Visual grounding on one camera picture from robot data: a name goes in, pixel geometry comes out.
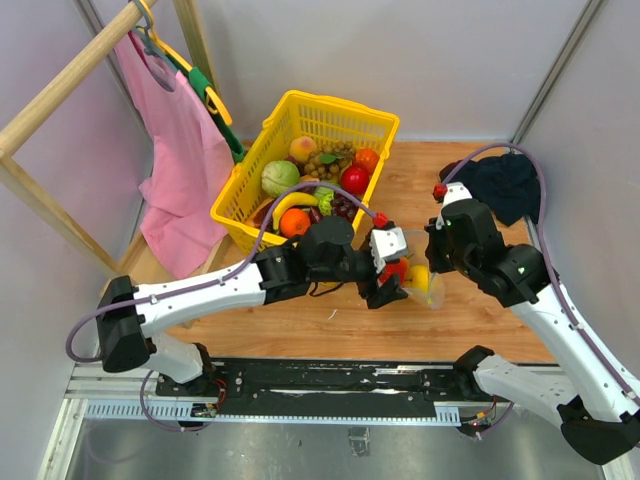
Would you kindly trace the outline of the red orange fruit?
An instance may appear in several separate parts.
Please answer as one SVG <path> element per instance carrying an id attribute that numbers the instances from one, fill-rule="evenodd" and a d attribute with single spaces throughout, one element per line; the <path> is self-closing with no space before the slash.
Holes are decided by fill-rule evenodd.
<path id="1" fill-rule="evenodd" d="M 387 263 L 379 276 L 380 284 L 384 284 L 392 276 L 396 276 L 400 285 L 403 285 L 410 269 L 407 257 L 401 257 L 396 262 Z"/>

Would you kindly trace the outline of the clear zip top bag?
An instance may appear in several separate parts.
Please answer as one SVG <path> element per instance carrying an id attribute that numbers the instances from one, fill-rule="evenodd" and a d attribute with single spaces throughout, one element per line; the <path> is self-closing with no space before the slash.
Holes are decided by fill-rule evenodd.
<path id="1" fill-rule="evenodd" d="M 402 284 L 409 298 L 431 310 L 439 309 L 445 299 L 445 286 L 426 258 L 429 236 L 424 230 L 405 230 L 408 270 Z"/>

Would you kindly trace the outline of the banana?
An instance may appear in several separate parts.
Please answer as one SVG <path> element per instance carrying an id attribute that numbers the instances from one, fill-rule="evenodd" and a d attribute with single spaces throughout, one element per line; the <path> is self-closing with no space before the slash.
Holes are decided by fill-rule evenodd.
<path id="1" fill-rule="evenodd" d="M 313 207 L 318 205 L 318 200 L 311 194 L 294 192 L 286 195 L 275 207 L 272 214 L 272 225 L 278 230 L 280 221 L 287 210 L 296 206 Z"/>

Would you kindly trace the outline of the purple grapes bunch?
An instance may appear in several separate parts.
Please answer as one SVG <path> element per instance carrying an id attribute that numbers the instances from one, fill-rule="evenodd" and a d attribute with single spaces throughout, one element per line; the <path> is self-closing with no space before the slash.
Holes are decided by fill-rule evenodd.
<path id="1" fill-rule="evenodd" d="M 343 196 L 335 196 L 331 201 L 331 214 L 352 222 L 359 210 L 358 206 L 350 199 Z"/>

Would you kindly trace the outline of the green custard apple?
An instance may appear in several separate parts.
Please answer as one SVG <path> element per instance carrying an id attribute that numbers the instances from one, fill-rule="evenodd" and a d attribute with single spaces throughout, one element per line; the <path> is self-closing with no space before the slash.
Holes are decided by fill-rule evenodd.
<path id="1" fill-rule="evenodd" d="M 334 191 L 327 187 L 318 187 L 315 189 L 313 196 L 318 200 L 317 208 L 323 216 L 332 214 L 332 201 L 334 200 Z"/>

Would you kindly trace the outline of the red apple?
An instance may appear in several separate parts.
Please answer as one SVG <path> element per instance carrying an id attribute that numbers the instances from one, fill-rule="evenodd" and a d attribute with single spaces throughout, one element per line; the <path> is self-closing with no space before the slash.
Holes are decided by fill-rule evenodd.
<path id="1" fill-rule="evenodd" d="M 370 176 L 365 168 L 352 165 L 344 170 L 340 186 L 352 195 L 363 195 L 369 185 Z"/>

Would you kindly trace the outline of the orange persimmon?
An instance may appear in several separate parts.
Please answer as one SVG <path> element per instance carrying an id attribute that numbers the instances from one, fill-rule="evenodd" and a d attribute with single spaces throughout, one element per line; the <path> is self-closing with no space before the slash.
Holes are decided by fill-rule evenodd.
<path id="1" fill-rule="evenodd" d="M 372 175 L 379 162 L 379 155 L 372 149 L 362 148 L 357 150 L 354 155 L 353 165 L 362 168 Z"/>

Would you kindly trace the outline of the green grapes bunch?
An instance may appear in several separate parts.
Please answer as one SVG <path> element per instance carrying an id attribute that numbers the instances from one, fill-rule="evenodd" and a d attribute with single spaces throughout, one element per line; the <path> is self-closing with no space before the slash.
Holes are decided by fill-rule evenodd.
<path id="1" fill-rule="evenodd" d="M 312 151 L 301 163 L 301 174 L 312 179 L 337 183 L 342 173 L 352 165 L 356 149 L 350 143 L 323 145 Z"/>

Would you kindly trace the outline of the green cabbage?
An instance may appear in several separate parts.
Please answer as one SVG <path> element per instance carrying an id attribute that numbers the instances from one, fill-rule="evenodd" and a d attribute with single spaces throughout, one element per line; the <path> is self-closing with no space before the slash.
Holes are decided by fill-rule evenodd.
<path id="1" fill-rule="evenodd" d="M 299 182 L 297 166 L 288 160 L 269 162 L 261 173 L 262 190 L 272 198 L 277 198 Z"/>

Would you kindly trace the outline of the peach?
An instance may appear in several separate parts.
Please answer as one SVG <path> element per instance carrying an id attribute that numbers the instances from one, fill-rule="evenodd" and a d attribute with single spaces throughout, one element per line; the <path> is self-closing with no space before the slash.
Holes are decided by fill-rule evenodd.
<path id="1" fill-rule="evenodd" d="M 289 146 L 289 156 L 298 163 L 306 163 L 317 150 L 316 142 L 309 136 L 295 138 Z"/>

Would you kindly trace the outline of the yellow plastic basket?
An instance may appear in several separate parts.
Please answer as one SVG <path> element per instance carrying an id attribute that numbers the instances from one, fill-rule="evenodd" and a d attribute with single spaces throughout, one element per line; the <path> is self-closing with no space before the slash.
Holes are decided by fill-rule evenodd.
<path id="1" fill-rule="evenodd" d="M 368 205 L 399 124 L 396 115 L 354 101 L 289 90 L 263 121 L 262 130 L 243 161 L 233 168 L 210 215 L 226 228 L 243 253 L 249 253 L 259 230 L 247 221 L 268 199 L 261 187 L 261 172 L 267 163 L 284 159 L 290 143 L 304 135 L 320 147 L 342 141 L 376 151 L 379 161 L 362 196 L 362 202 Z"/>

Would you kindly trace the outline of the pink shirt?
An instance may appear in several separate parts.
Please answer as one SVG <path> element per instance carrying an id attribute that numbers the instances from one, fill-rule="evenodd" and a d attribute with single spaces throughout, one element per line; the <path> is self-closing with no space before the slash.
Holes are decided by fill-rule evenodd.
<path id="1" fill-rule="evenodd" d="M 139 54 L 142 43 L 130 32 L 115 47 L 126 84 L 153 143 L 153 169 L 139 190 L 146 202 L 140 230 L 151 251 L 176 279 L 200 267 L 226 234 L 210 208 L 234 162 L 231 151 L 190 86 L 178 71 L 174 92 L 152 78 Z"/>

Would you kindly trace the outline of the yellow hanger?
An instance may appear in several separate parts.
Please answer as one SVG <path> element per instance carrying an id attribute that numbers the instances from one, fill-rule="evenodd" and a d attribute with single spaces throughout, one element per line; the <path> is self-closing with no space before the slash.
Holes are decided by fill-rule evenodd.
<path id="1" fill-rule="evenodd" d="M 226 126 L 231 126 L 232 117 L 211 82 L 197 67 L 192 66 L 159 37 L 155 30 L 154 17 L 149 5 L 145 1 L 139 0 L 135 0 L 134 4 L 140 10 L 145 22 L 144 26 L 136 26 L 135 30 L 143 39 L 147 50 L 176 67 L 188 79 L 209 113 L 221 118 Z"/>

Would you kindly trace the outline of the green garment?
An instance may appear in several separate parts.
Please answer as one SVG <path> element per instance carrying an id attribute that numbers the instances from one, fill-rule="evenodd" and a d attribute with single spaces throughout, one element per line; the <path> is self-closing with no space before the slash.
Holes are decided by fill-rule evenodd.
<path id="1" fill-rule="evenodd" d="M 166 51 L 166 55 L 178 70 L 185 75 L 226 141 L 234 163 L 239 164 L 245 157 L 245 147 L 232 131 L 231 115 L 211 82 L 197 67 L 192 66 L 171 48 Z"/>

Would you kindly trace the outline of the wooden clothes rack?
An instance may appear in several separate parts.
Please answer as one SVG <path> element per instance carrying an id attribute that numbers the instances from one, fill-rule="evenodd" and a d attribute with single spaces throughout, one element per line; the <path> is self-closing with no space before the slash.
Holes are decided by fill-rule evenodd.
<path id="1" fill-rule="evenodd" d="M 217 93 L 216 75 L 198 1 L 173 1 L 182 33 L 194 65 L 208 75 L 210 94 L 226 125 L 232 125 L 228 108 Z M 13 158 L 27 140 L 61 106 L 101 63 L 139 19 L 135 3 L 127 4 L 2 130 L 1 183 L 79 252 L 98 266 L 108 279 L 129 273 L 129 253 L 137 253 L 144 240 L 137 235 L 121 262 L 117 262 L 81 225 Z"/>

